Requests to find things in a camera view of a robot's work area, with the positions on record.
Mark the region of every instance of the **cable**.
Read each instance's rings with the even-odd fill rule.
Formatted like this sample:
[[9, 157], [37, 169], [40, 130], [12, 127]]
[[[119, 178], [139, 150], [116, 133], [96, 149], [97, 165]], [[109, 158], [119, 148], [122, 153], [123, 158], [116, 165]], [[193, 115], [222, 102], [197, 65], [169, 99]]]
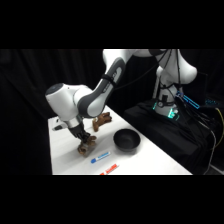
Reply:
[[177, 57], [177, 70], [178, 70], [178, 81], [179, 81], [179, 91], [181, 92], [181, 81], [180, 81], [180, 66], [179, 66], [179, 56], [178, 56], [178, 49], [176, 49], [176, 57]]
[[171, 49], [171, 51], [170, 51], [170, 54], [169, 54], [169, 57], [168, 57], [168, 59], [167, 59], [167, 62], [166, 62], [166, 65], [165, 65], [164, 69], [166, 68], [166, 66], [167, 66], [167, 64], [168, 64], [168, 62], [169, 62], [169, 60], [170, 60], [170, 57], [171, 57], [172, 51], [173, 51], [173, 49]]
[[222, 116], [221, 111], [220, 111], [218, 108], [215, 108], [215, 109], [219, 112], [219, 114], [220, 114], [220, 116], [221, 116], [221, 119], [222, 119], [222, 124], [223, 124], [223, 133], [222, 133], [222, 137], [221, 137], [219, 143], [218, 143], [218, 144], [216, 145], [216, 147], [215, 147], [215, 148], [217, 148], [217, 147], [221, 144], [221, 142], [222, 142], [222, 140], [223, 140], [223, 138], [224, 138], [224, 119], [223, 119], [223, 116]]
[[[206, 125], [204, 125], [204, 124], [201, 123], [200, 121], [199, 121], [199, 123], [200, 123], [202, 126], [204, 126], [205, 128], [207, 128], [208, 130], [210, 130], [210, 128], [208, 128]], [[215, 145], [216, 145], [216, 137], [215, 137], [215, 134], [214, 134], [214, 132], [213, 132], [212, 130], [210, 130], [210, 131], [211, 131], [211, 133], [212, 133], [212, 135], [213, 135], [213, 137], [214, 137], [214, 146], [213, 146], [213, 148], [212, 148], [212, 155], [211, 155], [211, 157], [210, 157], [210, 161], [209, 161], [208, 169], [207, 169], [207, 171], [204, 173], [204, 175], [206, 175], [206, 174], [208, 173], [208, 171], [210, 170], [210, 167], [211, 167], [211, 164], [212, 164], [213, 155], [214, 155], [214, 152], [215, 152]]]
[[137, 82], [138, 80], [142, 79], [145, 75], [147, 75], [149, 72], [151, 72], [156, 66], [158, 66], [158, 64], [163, 60], [163, 58], [167, 54], [168, 50], [165, 51], [165, 53], [163, 54], [162, 58], [151, 69], [149, 69], [146, 73], [144, 73], [142, 76], [140, 76], [139, 78], [135, 79], [134, 81], [132, 81], [132, 82], [126, 84], [126, 85], [123, 85], [121, 87], [116, 88], [114, 91], [123, 89], [123, 88], [125, 88], [125, 87], [127, 87], [129, 85], [132, 85], [133, 83]]

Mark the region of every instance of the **black bowl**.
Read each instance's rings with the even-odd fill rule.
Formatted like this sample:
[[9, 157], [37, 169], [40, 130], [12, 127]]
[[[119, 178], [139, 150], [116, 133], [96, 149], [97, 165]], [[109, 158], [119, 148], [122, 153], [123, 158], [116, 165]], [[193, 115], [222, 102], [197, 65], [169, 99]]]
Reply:
[[114, 135], [114, 143], [123, 152], [132, 152], [140, 144], [141, 138], [137, 132], [130, 129], [122, 129]]

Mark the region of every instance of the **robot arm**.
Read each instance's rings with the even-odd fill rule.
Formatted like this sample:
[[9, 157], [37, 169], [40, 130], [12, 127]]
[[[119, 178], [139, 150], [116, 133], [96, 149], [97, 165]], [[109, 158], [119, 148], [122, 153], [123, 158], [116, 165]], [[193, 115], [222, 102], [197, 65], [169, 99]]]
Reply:
[[[166, 62], [168, 61], [169, 52], [162, 59], [166, 50], [105, 49], [103, 51], [103, 59], [106, 64], [106, 72], [95, 90], [91, 90], [83, 85], [68, 86], [65, 84], [57, 84], [47, 91], [47, 101], [53, 111], [59, 116], [59, 120], [66, 124], [64, 127], [68, 127], [75, 137], [86, 140], [89, 134], [84, 131], [82, 119], [95, 118], [103, 112], [107, 100], [124, 74], [127, 62], [133, 55], [138, 57], [156, 57], [160, 61], [160, 68], [162, 70], [165, 68], [166, 70], [166, 79], [172, 83], [177, 80], [178, 68], [174, 55], [171, 55], [168, 64]], [[180, 66], [184, 71], [184, 74], [183, 72], [181, 73], [182, 79], [185, 82], [193, 81], [197, 72], [195, 72], [194, 68], [192, 70], [192, 66], [181, 55]], [[157, 75], [161, 75], [162, 70], [160, 69]]]

